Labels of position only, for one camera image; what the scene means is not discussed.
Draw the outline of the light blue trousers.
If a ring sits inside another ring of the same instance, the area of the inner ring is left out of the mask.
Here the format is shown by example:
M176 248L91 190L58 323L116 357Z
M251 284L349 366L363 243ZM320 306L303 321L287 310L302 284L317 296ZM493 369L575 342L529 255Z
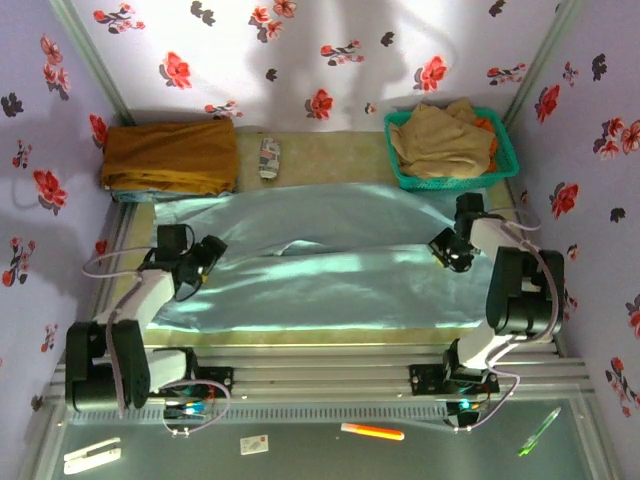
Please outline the light blue trousers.
M475 327L492 261L442 267L429 242L453 223L455 198L378 184L266 189L159 203L160 225L185 224L227 249L193 296L156 317L200 333Z

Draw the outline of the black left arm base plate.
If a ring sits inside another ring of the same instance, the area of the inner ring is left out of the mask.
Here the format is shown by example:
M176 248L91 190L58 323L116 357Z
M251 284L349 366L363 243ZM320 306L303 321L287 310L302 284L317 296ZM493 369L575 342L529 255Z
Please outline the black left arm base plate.
M229 392L234 386L234 369L232 367L199 367L187 376L189 380L215 381L223 385ZM198 400L211 400L225 398L219 387L207 383L198 383L187 386L174 386L163 388L150 393L151 398L190 398Z

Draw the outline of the aluminium rail frame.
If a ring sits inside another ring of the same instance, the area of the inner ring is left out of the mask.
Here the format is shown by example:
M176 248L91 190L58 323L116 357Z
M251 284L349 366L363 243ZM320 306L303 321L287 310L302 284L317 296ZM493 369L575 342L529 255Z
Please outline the aluminium rail frame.
M152 238L143 246L143 258L129 271L132 286L133 271L143 262L151 248L156 247L155 221ZM441 364L443 354L456 339L444 344L317 344L317 345L247 345L247 346L148 346L145 333L150 327L163 330L155 320L146 328L143 341L151 350L184 347L194 355L199 367L232 367L234 386L229 392L215 381L191 380L188 385L207 383L219 387L225 398L212 399L226 411L233 404L247 403L380 403L412 402L420 397L440 402L461 399L490 400L488 408L498 408L512 398L521 385L556 386L563 377L572 377L571 368L559 367L544 359L536 362L531 354L553 340L530 343L506 354L492 368L499 383L497 394L444 394L413 396L409 385L408 367L414 364Z

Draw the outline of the teal plastic basket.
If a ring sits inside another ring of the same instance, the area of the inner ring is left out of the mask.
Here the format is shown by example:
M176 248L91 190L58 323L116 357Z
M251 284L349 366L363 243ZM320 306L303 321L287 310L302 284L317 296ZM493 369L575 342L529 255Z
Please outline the teal plastic basket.
M498 182L515 177L520 172L520 165L516 152L500 115L494 110L484 107L474 107L473 110L478 117L487 119L491 122L494 128L494 133L496 134L498 145L495 154L496 170L468 179L456 179L452 177L433 177L423 179L402 173L396 149L391 144L391 127L403 126L410 119L411 112L391 112L384 117L384 137L387 144L389 161L392 172L401 189L405 191L475 190L489 188Z

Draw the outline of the green-lit controller board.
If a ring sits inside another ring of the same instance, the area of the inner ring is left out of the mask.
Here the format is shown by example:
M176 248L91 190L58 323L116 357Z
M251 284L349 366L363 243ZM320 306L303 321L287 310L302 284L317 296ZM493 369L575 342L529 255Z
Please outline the green-lit controller board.
M211 402L206 400L167 400L163 419L165 421L204 420L211 410Z
M462 399L446 403L447 417L445 422L454 428L467 429L476 424L481 414L490 405L490 400Z

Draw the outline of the beige trousers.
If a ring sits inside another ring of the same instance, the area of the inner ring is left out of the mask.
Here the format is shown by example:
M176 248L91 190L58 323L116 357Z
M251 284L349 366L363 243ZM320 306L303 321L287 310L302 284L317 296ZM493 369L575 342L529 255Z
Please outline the beige trousers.
M474 126L477 117L466 98L445 107L416 106L403 126L391 127L401 172L423 179L486 173L493 135Z

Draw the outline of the orange garment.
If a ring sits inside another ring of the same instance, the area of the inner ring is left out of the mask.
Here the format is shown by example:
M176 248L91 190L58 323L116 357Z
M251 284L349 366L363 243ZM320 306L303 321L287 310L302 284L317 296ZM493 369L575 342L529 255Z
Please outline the orange garment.
M491 146L489 148L489 166L486 170L486 173L493 173L497 170L496 155L499 147L499 142L494 126L492 122L485 117L477 117L474 121L474 126L482 130L486 130L493 135Z

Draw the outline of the folded brown trousers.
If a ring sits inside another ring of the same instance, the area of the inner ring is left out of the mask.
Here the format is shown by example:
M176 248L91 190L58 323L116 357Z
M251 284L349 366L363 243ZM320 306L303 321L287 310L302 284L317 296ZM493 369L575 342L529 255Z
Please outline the folded brown trousers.
M236 132L228 118L111 127L101 184L112 191L218 195L235 189Z

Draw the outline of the folded blue garment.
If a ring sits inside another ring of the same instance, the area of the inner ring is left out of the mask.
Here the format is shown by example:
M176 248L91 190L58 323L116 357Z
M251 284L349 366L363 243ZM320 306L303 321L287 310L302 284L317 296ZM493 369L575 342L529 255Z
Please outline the folded blue garment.
M116 202L121 203L161 203L197 198L224 198L234 195L235 191L223 191L219 194L196 194L183 192L169 192L158 190L111 190L110 195Z

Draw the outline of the aluminium corner post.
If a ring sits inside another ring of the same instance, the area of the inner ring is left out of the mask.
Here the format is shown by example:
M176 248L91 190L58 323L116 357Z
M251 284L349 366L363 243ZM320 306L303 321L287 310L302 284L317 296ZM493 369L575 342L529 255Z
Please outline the aluminium corner post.
M586 0L558 0L554 20L546 37L538 48L536 55L528 67L528 72L518 88L509 109L503 117L507 129L510 129L522 110L528 96L533 92L536 82L544 73L547 63L550 61L558 45L570 32L571 25L582 10Z
M48 3L94 80L101 87L118 120L123 125L134 125L135 120L124 98L71 0L48 0Z

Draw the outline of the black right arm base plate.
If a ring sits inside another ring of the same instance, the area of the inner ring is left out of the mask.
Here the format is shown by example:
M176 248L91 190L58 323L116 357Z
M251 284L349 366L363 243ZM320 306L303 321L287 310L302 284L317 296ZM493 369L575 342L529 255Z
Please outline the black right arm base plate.
M497 377L486 372L452 372L441 364L414 364L408 367L408 372L413 396L499 392Z

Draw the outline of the green pen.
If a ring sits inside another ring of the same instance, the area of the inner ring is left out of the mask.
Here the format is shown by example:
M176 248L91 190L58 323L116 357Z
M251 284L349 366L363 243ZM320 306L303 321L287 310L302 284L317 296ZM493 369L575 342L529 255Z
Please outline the green pen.
M562 408L557 407L547 415L547 417L542 421L542 423L534 431L534 433L531 436L529 436L528 439L525 441L525 443L520 447L518 451L519 457L528 455L537 446L541 436L553 424L553 422L557 419L561 411L562 411Z

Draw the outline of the orange marker pen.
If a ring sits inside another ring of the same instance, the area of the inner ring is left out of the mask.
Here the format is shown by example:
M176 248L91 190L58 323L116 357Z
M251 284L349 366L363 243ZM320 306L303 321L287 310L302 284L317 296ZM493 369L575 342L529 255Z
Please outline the orange marker pen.
M403 441L405 439L405 434L400 430L369 425L342 423L340 430L345 433L390 441Z

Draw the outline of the white stapler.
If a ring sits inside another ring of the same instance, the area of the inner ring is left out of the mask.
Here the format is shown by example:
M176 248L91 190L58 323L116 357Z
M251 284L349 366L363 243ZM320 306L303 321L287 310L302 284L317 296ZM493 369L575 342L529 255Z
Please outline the white stapler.
M63 473L67 476L82 473L115 462L121 456L121 438L112 437L64 454Z

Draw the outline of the yellow-green marbled table mat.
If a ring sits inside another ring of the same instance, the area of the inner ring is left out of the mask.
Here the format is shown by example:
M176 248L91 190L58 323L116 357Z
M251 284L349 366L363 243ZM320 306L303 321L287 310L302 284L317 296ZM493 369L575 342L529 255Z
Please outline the yellow-green marbled table mat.
M240 175L240 192L263 191L286 186L337 184L344 182L374 182L395 186L397 184L382 133L285 133L273 134L282 142L284 166L274 187L260 183L257 179L257 155L263 136L257 133L237 134ZM501 180L489 187L489 205L511 207L512 199L508 185ZM132 204L135 214L120 223L124 233L118 240L123 245L134 246L137 241L148 240L154 218L150 203ZM374 329L367 324L364 328L328 329L306 328L301 330L277 328L275 330L232 330L224 328L219 332L181 332L173 327L163 330L150 327L145 333L148 346L247 346L247 345L317 345L317 344L444 344L470 332L470 328L420 327Z

